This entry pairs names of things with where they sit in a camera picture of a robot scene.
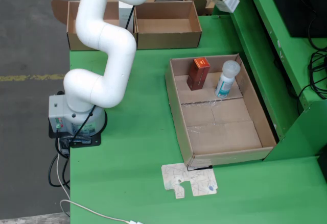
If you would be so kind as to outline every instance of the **cable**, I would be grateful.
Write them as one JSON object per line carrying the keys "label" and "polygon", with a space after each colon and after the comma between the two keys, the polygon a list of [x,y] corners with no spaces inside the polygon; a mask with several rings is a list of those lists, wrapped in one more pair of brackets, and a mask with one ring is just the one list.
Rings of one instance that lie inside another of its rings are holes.
{"label": "cable", "polygon": [[[326,80],[326,79],[327,79],[327,77],[325,77],[325,78],[323,78],[323,79],[321,79],[321,80],[318,80],[318,81],[315,82],[314,84],[317,84],[317,83],[319,83],[319,82],[321,82],[321,81],[323,81],[323,80]],[[299,110],[299,106],[298,106],[298,104],[299,104],[299,102],[300,102],[300,97],[301,97],[302,93],[304,92],[304,90],[305,90],[307,87],[309,87],[310,85],[311,85],[311,84],[304,86],[304,88],[301,90],[300,94],[299,94],[298,97],[297,97],[297,112],[298,112],[298,115],[300,115],[300,110]]]}
{"label": "cable", "polygon": [[[308,65],[309,85],[304,86],[304,88],[301,90],[300,94],[297,97],[296,106],[297,106],[297,112],[299,115],[300,115],[300,110],[299,110],[300,97],[307,87],[310,87],[321,99],[327,99],[327,97],[325,96],[325,95],[327,95],[327,89],[322,89],[322,88],[319,88],[318,86],[316,86],[316,84],[320,83],[323,80],[326,80],[327,77],[320,79],[318,81],[314,81],[314,77],[313,77],[313,74],[315,72],[319,72],[324,69],[327,70],[327,46],[325,48],[320,48],[320,47],[317,47],[313,43],[313,41],[311,39],[310,31],[311,31],[311,26],[312,26],[313,22],[318,18],[317,12],[315,11],[315,9],[313,9],[310,6],[310,4],[307,4],[304,0],[301,0],[301,2],[315,14],[315,17],[311,20],[311,22],[308,25],[308,40],[309,40],[309,43],[312,46],[312,48],[314,48],[317,51],[311,54],[309,65]],[[319,61],[322,58],[324,58],[323,63],[314,66],[314,63],[316,63],[317,61]]]}
{"label": "cable", "polygon": [[100,213],[98,213],[98,212],[96,212],[96,211],[93,211],[93,210],[91,210],[91,209],[89,209],[89,208],[87,208],[87,207],[85,207],[85,206],[79,205],[79,204],[77,204],[77,203],[75,203],[75,202],[72,202],[72,201],[70,201],[70,200],[62,200],[62,201],[60,201],[60,207],[61,207],[61,209],[62,209],[63,212],[64,212],[63,207],[62,207],[62,203],[63,203],[63,202],[71,203],[71,204],[73,204],[73,205],[76,205],[76,206],[78,206],[78,207],[80,207],[80,208],[82,208],[82,209],[84,209],[84,210],[87,210],[87,211],[89,211],[89,212],[91,212],[91,213],[93,213],[93,214],[95,214],[95,215],[101,216],[101,217],[103,217],[103,218],[107,218],[107,219],[110,219],[110,220],[116,220],[116,221],[122,221],[122,222],[124,222],[124,223],[129,224],[129,221],[121,220],[121,219],[117,219],[117,218],[113,218],[113,217],[110,217],[110,216],[106,216],[106,215],[100,214]]}
{"label": "cable", "polygon": [[132,10],[131,10],[131,13],[129,14],[128,21],[127,21],[125,29],[128,29],[128,25],[129,25],[129,22],[130,22],[130,20],[132,18],[134,8],[135,8],[135,6],[132,7]]}
{"label": "cable", "polygon": [[60,201],[60,208],[61,208],[61,210],[62,210],[63,213],[65,213],[68,217],[70,217],[70,215],[69,215],[69,214],[68,214],[68,213],[63,209],[63,207],[62,207],[62,203],[63,203],[63,202],[68,202],[68,203],[71,203],[71,204],[73,204],[73,205],[76,205],[76,206],[78,206],[78,207],[80,207],[80,208],[82,208],[82,209],[84,209],[84,210],[87,210],[87,211],[89,211],[89,212],[91,212],[91,213],[93,213],[93,214],[95,214],[95,215],[101,216],[101,217],[103,217],[103,218],[107,218],[107,219],[111,219],[111,220],[116,220],[116,221],[122,221],[122,222],[125,222],[125,223],[127,223],[127,224],[130,223],[129,221],[126,221],[126,220],[121,220],[121,219],[117,219],[117,218],[113,218],[113,217],[110,217],[110,216],[106,216],[106,215],[100,214],[100,213],[98,213],[98,212],[96,212],[96,211],[93,211],[93,210],[91,210],[91,209],[89,209],[89,208],[87,208],[87,207],[85,207],[85,206],[82,206],[82,205],[79,205],[79,204],[77,204],[77,203],[75,203],[75,202],[72,202],[72,201],[71,201],[71,198],[70,198],[70,196],[69,196],[69,194],[68,194],[68,192],[67,192],[66,189],[63,187],[63,184],[61,183],[60,178],[59,178],[59,171],[58,171],[59,158],[60,158],[60,155],[58,154],[58,155],[57,155],[57,177],[58,177],[58,181],[59,181],[59,183],[60,183],[62,189],[65,191],[65,193],[66,193],[66,195],[67,195],[67,197],[68,197],[68,199],[69,199],[69,200],[62,200],[62,201]]}
{"label": "cable", "polygon": [[84,123],[82,124],[82,126],[78,129],[78,131],[76,132],[75,136],[72,138],[72,140],[70,141],[70,143],[73,143],[73,141],[75,140],[75,138],[77,137],[77,135],[81,132],[81,130],[83,129],[84,125],[87,123],[88,119],[93,115],[93,111],[96,108],[96,105],[93,106],[93,108],[91,109],[90,113],[88,114],[86,120],[84,121]]}
{"label": "cable", "polygon": [[58,177],[58,181],[59,181],[60,186],[62,187],[62,189],[65,191],[68,199],[70,200],[71,198],[70,198],[68,192],[66,191],[66,189],[63,187],[63,185],[61,183],[61,180],[60,180],[60,177],[59,177],[59,172],[58,172],[59,158],[60,158],[60,155],[58,154],[58,157],[57,157],[57,177]]}
{"label": "cable", "polygon": [[63,170],[62,170],[62,176],[61,176],[61,178],[62,178],[62,181],[63,181],[63,185],[66,186],[70,190],[71,188],[68,185],[68,182],[69,181],[66,182],[66,180],[65,180],[65,172],[66,172],[66,168],[67,168],[67,165],[68,165],[68,161],[69,161],[69,158],[66,159],[65,165],[64,165]]}
{"label": "cable", "polygon": [[[49,184],[50,186],[52,187],[61,187],[61,185],[55,185],[51,182],[51,170],[52,170],[52,166],[54,164],[54,162],[56,161],[58,155],[56,154],[56,156],[53,158],[53,160],[51,161],[51,164],[50,164],[50,167],[49,167],[49,172],[48,172],[48,181],[49,181]],[[64,186],[67,186],[67,184],[70,182],[70,180],[68,182],[64,182]]]}
{"label": "cable", "polygon": [[313,23],[316,19],[317,19],[317,15],[315,16],[315,18],[312,19],[312,21],[310,22],[310,24],[309,24],[309,26],[308,26],[308,39],[309,39],[310,45],[311,45],[314,49],[316,49],[316,50],[318,50],[318,51],[327,51],[327,46],[326,46],[325,48],[319,48],[319,47],[317,47],[317,46],[313,43],[313,41],[312,41],[312,39],[311,39],[311,36],[310,36],[310,29],[311,29],[311,25],[312,25],[312,23]]}

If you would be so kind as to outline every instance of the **white cable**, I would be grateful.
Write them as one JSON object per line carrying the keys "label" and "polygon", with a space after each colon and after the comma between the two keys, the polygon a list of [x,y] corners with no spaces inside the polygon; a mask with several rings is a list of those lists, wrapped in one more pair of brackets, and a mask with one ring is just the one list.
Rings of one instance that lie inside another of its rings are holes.
{"label": "white cable", "polygon": [[107,219],[110,219],[110,220],[116,220],[116,221],[122,221],[122,222],[124,222],[124,223],[130,224],[129,221],[121,220],[121,219],[116,219],[116,218],[113,218],[113,217],[110,217],[110,216],[106,216],[106,215],[100,214],[100,213],[98,213],[98,212],[96,212],[96,211],[93,211],[93,210],[91,210],[91,209],[89,209],[89,208],[87,208],[87,207],[85,207],[85,206],[79,205],[79,204],[77,204],[77,203],[75,203],[75,202],[72,202],[72,201],[70,201],[70,200],[62,200],[62,201],[60,201],[60,207],[61,207],[61,209],[63,209],[63,208],[62,208],[62,205],[61,205],[63,202],[71,203],[71,204],[73,204],[73,205],[76,205],[76,206],[78,206],[78,207],[80,207],[80,208],[82,208],[82,209],[84,209],[84,210],[87,210],[87,211],[89,211],[89,212],[91,212],[91,213],[93,213],[93,214],[95,214],[95,215],[101,216],[101,217],[103,217],[103,218],[107,218]]}
{"label": "white cable", "polygon": [[[60,140],[60,139],[58,139],[58,149],[60,150],[60,141],[59,141],[59,140]],[[67,197],[68,197],[68,199],[69,199],[69,200],[62,200],[62,201],[60,201],[60,208],[61,208],[61,210],[62,210],[63,213],[65,213],[68,217],[70,217],[70,216],[66,213],[66,211],[64,211],[64,209],[63,209],[63,207],[62,207],[62,203],[63,203],[63,202],[68,202],[68,203],[71,203],[71,204],[73,204],[73,205],[76,205],[76,206],[78,206],[78,207],[80,207],[80,208],[82,208],[82,209],[84,209],[84,210],[87,210],[87,211],[89,211],[89,212],[91,212],[91,213],[93,213],[93,214],[95,214],[95,215],[101,216],[101,217],[103,217],[103,218],[107,218],[107,219],[110,219],[110,220],[116,220],[116,221],[122,221],[122,222],[125,222],[125,223],[127,223],[127,224],[130,224],[129,221],[121,220],[121,219],[116,219],[116,218],[113,218],[113,217],[110,217],[110,216],[106,216],[106,215],[100,214],[100,213],[98,213],[98,212],[96,212],[96,211],[93,211],[93,210],[91,210],[91,209],[89,209],[89,208],[87,208],[87,207],[85,207],[85,206],[82,206],[82,205],[79,205],[79,204],[77,204],[77,203],[75,203],[75,202],[72,202],[72,201],[71,201],[71,198],[70,198],[70,196],[69,196],[69,194],[67,193],[66,189],[65,189],[64,186],[62,185],[61,180],[60,180],[60,178],[59,178],[59,171],[58,171],[59,157],[60,157],[60,155],[58,154],[58,158],[57,158],[57,177],[58,177],[58,181],[59,181],[59,183],[60,183],[62,189],[65,191],[65,193],[66,193],[66,195],[67,195]]]}

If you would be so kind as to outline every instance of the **yellow floor line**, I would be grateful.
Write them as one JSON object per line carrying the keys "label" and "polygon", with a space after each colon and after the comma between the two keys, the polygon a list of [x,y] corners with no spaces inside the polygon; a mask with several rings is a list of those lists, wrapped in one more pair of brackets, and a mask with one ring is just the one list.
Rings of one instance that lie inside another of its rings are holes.
{"label": "yellow floor line", "polygon": [[0,76],[0,82],[26,81],[26,80],[63,80],[64,74],[45,74],[45,75],[10,75]]}

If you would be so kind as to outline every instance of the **cardboard tray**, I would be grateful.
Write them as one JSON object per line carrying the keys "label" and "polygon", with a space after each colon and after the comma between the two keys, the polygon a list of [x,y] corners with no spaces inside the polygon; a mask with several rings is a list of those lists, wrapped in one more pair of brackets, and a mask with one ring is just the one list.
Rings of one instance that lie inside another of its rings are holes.
{"label": "cardboard tray", "polygon": [[[186,166],[207,167],[264,159],[276,146],[265,113],[239,55],[206,57],[203,89],[186,83],[194,58],[171,59],[166,85],[179,147]],[[215,95],[223,63],[241,65],[228,97]]]}
{"label": "cardboard tray", "polygon": [[202,28],[195,5],[189,2],[151,2],[135,7],[138,49],[194,48]]}

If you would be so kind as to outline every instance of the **concrete floor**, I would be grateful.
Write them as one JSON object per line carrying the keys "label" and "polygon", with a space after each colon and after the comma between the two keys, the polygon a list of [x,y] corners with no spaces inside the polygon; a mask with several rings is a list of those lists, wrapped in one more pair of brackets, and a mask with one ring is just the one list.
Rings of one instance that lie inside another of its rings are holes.
{"label": "concrete floor", "polygon": [[62,76],[44,75],[69,69],[65,26],[50,3],[0,0],[0,219],[58,213],[65,198],[47,179],[56,154],[48,99],[63,85]]}

